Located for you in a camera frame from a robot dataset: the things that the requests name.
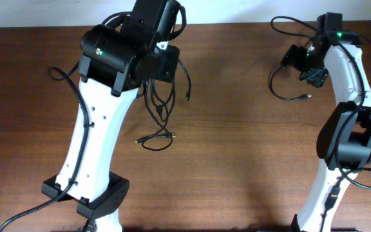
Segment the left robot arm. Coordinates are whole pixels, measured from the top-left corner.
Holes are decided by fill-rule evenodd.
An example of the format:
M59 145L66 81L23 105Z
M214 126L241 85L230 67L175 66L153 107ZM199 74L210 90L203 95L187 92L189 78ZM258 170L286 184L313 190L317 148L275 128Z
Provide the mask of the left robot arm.
M42 191L54 201L75 200L86 219L83 231L120 231L119 206L129 181L111 172L111 160L131 103L148 85L174 83L180 51L176 20L185 18L178 1L137 1L131 11L108 16L81 39L82 55L71 86L79 109L70 147L58 174Z

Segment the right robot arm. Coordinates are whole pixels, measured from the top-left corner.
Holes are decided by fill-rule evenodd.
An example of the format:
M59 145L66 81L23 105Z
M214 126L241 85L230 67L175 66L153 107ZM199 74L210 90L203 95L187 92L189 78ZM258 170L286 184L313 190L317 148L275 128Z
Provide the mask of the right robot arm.
M292 46L282 64L300 70L317 86L330 77L336 107L318 135L318 173L290 231L331 231L349 185L371 190L371 88L360 38L342 30L318 30L311 41L310 48Z

